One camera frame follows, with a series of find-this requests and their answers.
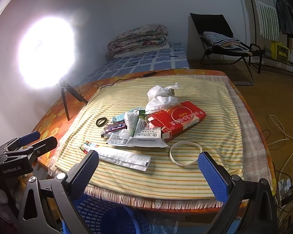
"yellow striped cloth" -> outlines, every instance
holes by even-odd
[[[180,85],[175,90],[179,101],[191,101],[207,116],[201,123],[166,143],[169,146],[178,141],[198,143],[230,174],[242,177],[240,123],[225,83],[180,76],[138,78],[98,90],[77,117],[74,127],[64,136],[55,166],[67,172],[80,162],[85,154],[79,147],[85,141],[107,146],[106,139],[100,137],[102,128],[95,124],[98,118],[110,119],[134,107],[144,107],[148,103],[146,93],[150,88],[174,83]],[[142,172],[100,161],[91,184],[144,198],[189,200],[214,197],[197,164],[186,168],[174,165],[169,158],[169,148],[118,148],[151,156],[148,169]],[[177,162],[187,163],[198,153],[197,148],[184,145],[174,150],[172,155]]]

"red box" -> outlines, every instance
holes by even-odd
[[[150,114],[148,120],[155,127],[163,127],[163,139],[170,139],[174,134],[201,122],[205,117],[204,111],[190,101],[185,101],[166,111],[161,110]]]

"blue basket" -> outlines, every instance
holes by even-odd
[[[148,221],[130,208],[83,194],[74,205],[94,234],[149,234]],[[63,223],[64,234],[70,234]]]

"teal packet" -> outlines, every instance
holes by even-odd
[[[141,109],[143,109],[143,108],[142,107],[136,107],[133,110],[127,111],[127,113],[133,113],[133,111],[141,110]],[[124,120],[124,115],[125,115],[125,113],[122,113],[122,114],[120,114],[118,116],[113,117],[112,122],[116,123],[116,122],[119,122],[119,121],[123,121]]]

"black cable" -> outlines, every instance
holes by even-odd
[[[161,70],[161,71],[158,71],[158,72],[155,71],[155,73],[158,74],[158,73],[162,73],[162,72],[164,72],[164,71],[175,70],[175,69],[181,69],[181,68],[170,68],[170,69],[164,69],[164,70]],[[130,77],[130,78],[127,78],[127,79],[118,79],[118,80],[116,80],[116,81],[115,81],[114,83],[112,83],[112,84],[102,86],[100,89],[102,89],[102,88],[104,88],[104,87],[107,87],[107,86],[113,86],[113,85],[114,85],[115,83],[117,83],[118,81],[126,81],[126,80],[129,80],[129,79],[139,78],[139,77],[143,77],[143,76],[144,76],[144,75],[142,75],[142,76],[133,76],[133,77]]]
[[[293,207],[291,208],[291,210],[288,212],[288,214],[287,214],[287,216],[278,224],[278,228],[279,228],[279,226],[283,223],[283,221],[284,220],[286,220],[287,218],[288,218],[288,216],[290,215],[290,213],[292,212],[292,210],[293,210]]]
[[[275,167],[275,163],[273,161],[272,161],[272,164],[273,164],[273,169],[275,171],[275,178],[277,178],[277,176],[276,176],[276,167]]]
[[[181,68],[170,68],[170,69],[164,69],[164,70],[161,70],[161,71],[158,71],[158,72],[155,71],[155,73],[158,74],[158,73],[161,73],[161,72],[164,72],[164,71],[169,71],[169,70],[174,70],[174,69],[181,69]],[[102,86],[100,89],[102,89],[102,88],[104,88],[104,87],[107,87],[107,86],[113,86],[113,85],[114,85],[115,83],[117,83],[118,81],[126,81],[126,80],[129,80],[129,79],[139,78],[139,77],[143,77],[143,76],[144,76],[144,75],[142,75],[142,76],[133,76],[133,77],[130,77],[130,78],[127,78],[127,79],[118,79],[118,80],[116,80],[116,81],[115,81],[114,83],[112,83],[112,84]],[[60,85],[58,85],[58,84],[56,84],[56,85],[57,85],[58,87],[61,87],[61,88],[64,88],[64,89],[70,89],[70,88],[77,87],[77,88],[78,88],[78,92],[79,92],[79,94],[80,94],[82,97],[84,97],[84,96],[87,95],[87,93],[89,92],[91,86],[93,86],[94,84],[96,84],[97,87],[98,87],[98,89],[99,89],[99,85],[98,85],[97,83],[93,83],[93,84],[91,84],[91,85],[89,86],[89,88],[88,88],[87,92],[85,93],[85,95],[82,95],[82,94],[80,93],[80,89],[79,89],[79,86],[78,86],[78,85],[74,85],[74,86],[72,86],[72,87],[63,87],[63,86],[60,86]]]
[[[58,87],[60,87],[60,88],[63,88],[63,89],[70,89],[70,88],[74,89],[74,87],[77,87],[77,88],[78,88],[78,92],[79,92],[79,94],[80,94],[80,96],[81,96],[80,88],[79,88],[78,85],[74,85],[74,86],[71,86],[71,87],[63,87],[63,86],[60,86],[60,85],[58,85],[58,84],[56,84],[56,85],[57,85]]]
[[[267,136],[267,138],[265,138],[265,140],[267,140],[269,138],[269,136],[271,135],[271,132],[270,132],[269,129],[265,129],[265,130],[262,131],[262,133],[264,133],[265,131],[268,131],[269,132],[269,135]]]
[[[105,85],[105,86],[102,86],[100,89],[104,88],[104,87],[107,87],[107,86],[113,86],[115,83],[117,83],[118,81],[126,81],[126,80],[129,80],[129,79],[133,79],[133,78],[138,78],[138,77],[141,77],[141,76],[133,76],[133,77],[130,77],[128,79],[118,79],[116,80],[114,83],[112,84],[108,84],[108,85]]]
[[[283,208],[279,207],[279,206],[276,206],[277,208],[281,209],[282,211],[284,211],[285,213],[290,213],[290,211],[286,211],[284,210]]]
[[[289,174],[286,174],[286,173],[283,173],[283,172],[281,172],[281,171],[277,171],[277,170],[275,170],[277,173],[281,173],[281,174],[284,174],[284,175],[286,175],[286,176],[288,176],[289,178],[290,178],[290,181],[291,181],[291,186],[293,185],[293,182],[292,182],[292,177],[289,175]]]
[[[97,84],[97,83],[93,83],[93,84],[91,84],[90,86],[89,86],[89,88],[88,88],[88,90],[87,90],[87,92],[82,96],[82,97],[84,97],[84,96],[86,96],[87,95],[87,93],[88,93],[88,91],[90,90],[90,88],[91,88],[91,86],[93,86],[94,84],[96,84],[97,85],[97,87],[98,87],[98,89],[99,89],[99,85]]]

